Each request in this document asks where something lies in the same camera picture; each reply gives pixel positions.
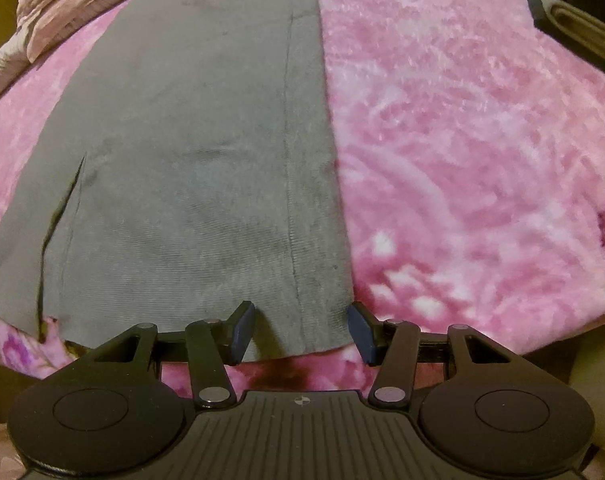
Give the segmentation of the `grey sweater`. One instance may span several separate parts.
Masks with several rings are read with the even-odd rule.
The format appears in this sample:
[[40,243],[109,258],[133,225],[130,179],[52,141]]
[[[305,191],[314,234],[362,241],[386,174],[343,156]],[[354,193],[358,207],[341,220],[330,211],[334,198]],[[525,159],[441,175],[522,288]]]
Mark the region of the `grey sweater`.
[[318,0],[132,0],[0,222],[0,318],[94,348],[258,316],[250,360],[342,347],[353,284]]

